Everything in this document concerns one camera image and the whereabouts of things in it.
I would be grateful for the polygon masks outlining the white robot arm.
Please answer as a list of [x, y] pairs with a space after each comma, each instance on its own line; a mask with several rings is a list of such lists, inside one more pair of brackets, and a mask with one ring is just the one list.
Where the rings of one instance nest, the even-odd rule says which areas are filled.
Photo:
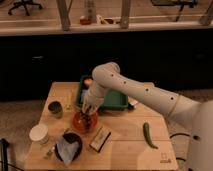
[[187, 171], [213, 171], [213, 100], [198, 102], [183, 95], [120, 74], [115, 62], [96, 66], [93, 82], [84, 96], [82, 110], [95, 112], [107, 92], [119, 91], [185, 127], [192, 135], [187, 151]]

